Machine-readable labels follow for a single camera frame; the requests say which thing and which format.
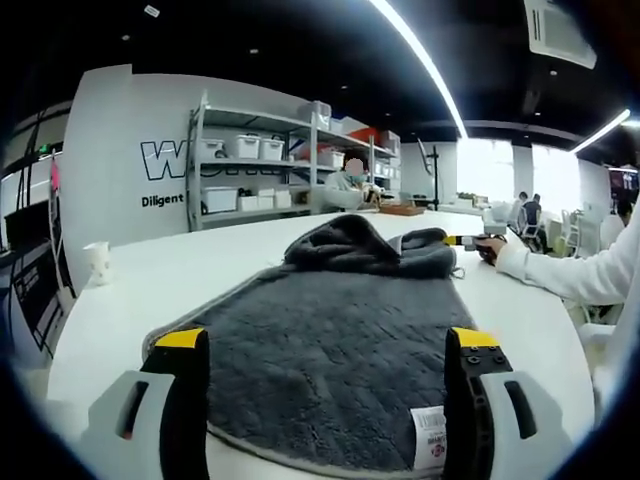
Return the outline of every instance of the white table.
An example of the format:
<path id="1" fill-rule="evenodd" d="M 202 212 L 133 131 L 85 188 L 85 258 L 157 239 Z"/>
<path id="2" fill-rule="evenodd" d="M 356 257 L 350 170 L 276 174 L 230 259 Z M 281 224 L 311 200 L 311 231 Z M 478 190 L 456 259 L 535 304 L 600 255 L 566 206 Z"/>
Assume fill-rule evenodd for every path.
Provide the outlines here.
<path id="1" fill-rule="evenodd" d="M 88 407 L 123 371 L 140 368 L 141 345 L 149 331 L 279 264 L 293 240 L 337 215 L 239 225 L 115 248 L 114 282 L 83 290 L 51 367 L 48 398 L 73 407 L 68 434 L 86 427 Z M 469 215 L 427 211 L 415 217 L 364 216 L 385 238 L 430 226 L 450 234 L 482 231 L 482 220 Z M 475 252 L 457 248 L 457 253 L 466 275 L 454 284 L 478 328 L 500 341 L 514 369 L 528 372 L 556 399 L 563 428 L 578 442 L 593 424 L 593 387 L 560 299 L 496 273 Z M 319 478 L 246 455 L 215 438 L 208 439 L 207 448 L 213 480 Z"/>

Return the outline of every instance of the gray fleece towel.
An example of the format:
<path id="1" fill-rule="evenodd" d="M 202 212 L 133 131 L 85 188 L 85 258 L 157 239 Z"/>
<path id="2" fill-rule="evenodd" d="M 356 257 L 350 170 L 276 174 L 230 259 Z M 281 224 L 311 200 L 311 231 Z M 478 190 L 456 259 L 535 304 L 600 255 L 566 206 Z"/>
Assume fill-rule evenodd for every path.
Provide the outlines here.
<path id="1" fill-rule="evenodd" d="M 209 332 L 210 431 L 236 446 L 318 473 L 414 477 L 409 411 L 443 403 L 446 331 L 472 326 L 445 235 L 385 242 L 343 215 L 147 346 L 168 331 Z"/>

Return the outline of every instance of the ceiling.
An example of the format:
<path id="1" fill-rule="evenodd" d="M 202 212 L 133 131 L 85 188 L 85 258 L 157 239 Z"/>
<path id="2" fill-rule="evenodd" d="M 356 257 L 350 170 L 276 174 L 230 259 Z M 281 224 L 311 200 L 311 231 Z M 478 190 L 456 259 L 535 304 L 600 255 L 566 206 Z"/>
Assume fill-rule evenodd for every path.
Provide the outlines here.
<path id="1" fill-rule="evenodd" d="M 2 14 L 23 26 L 20 34 L 2 33 L 3 45 L 15 45 L 4 59 L 10 72 L 0 95 L 0 111 L 9 113 L 5 131 L 11 122 L 73 98 L 84 71 L 132 63 L 134 73 L 221 77 L 319 99 L 404 141 L 456 138 L 434 83 L 366 0 L 151 0 L 158 18 L 143 12 L 147 1 L 91 9 L 48 2 L 38 6 L 36 21 L 24 3 Z M 633 2 L 587 0 L 579 8 L 563 2 L 598 53 L 594 70 L 530 53 L 522 1 L 390 3 L 432 56 L 465 121 L 587 136 L 637 103 L 632 86 L 640 84 L 640 6 L 626 5 Z M 535 129 L 481 125 L 469 134 L 576 144 Z M 593 161 L 635 163 L 637 140 L 617 129 L 585 153 Z"/>

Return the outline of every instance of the towel tag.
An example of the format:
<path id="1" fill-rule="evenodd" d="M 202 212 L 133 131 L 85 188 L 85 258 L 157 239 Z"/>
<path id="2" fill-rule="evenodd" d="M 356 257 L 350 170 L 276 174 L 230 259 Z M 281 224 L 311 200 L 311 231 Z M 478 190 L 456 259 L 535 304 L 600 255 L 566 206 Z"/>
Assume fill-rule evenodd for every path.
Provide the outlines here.
<path id="1" fill-rule="evenodd" d="M 447 429 L 444 407 L 412 408 L 416 427 L 414 470 L 444 468 L 447 458 Z"/>

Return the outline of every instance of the wooden tray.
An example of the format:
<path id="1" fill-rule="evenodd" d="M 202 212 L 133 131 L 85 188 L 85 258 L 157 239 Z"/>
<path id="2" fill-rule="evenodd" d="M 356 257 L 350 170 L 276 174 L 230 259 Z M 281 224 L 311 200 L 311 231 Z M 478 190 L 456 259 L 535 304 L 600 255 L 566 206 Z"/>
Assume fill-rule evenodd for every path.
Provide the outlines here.
<path id="1" fill-rule="evenodd" d="M 420 215 L 425 210 L 425 207 L 413 207 L 411 205 L 380 205 L 380 213 L 386 213 L 387 215 L 402 215 L 403 217 Z"/>

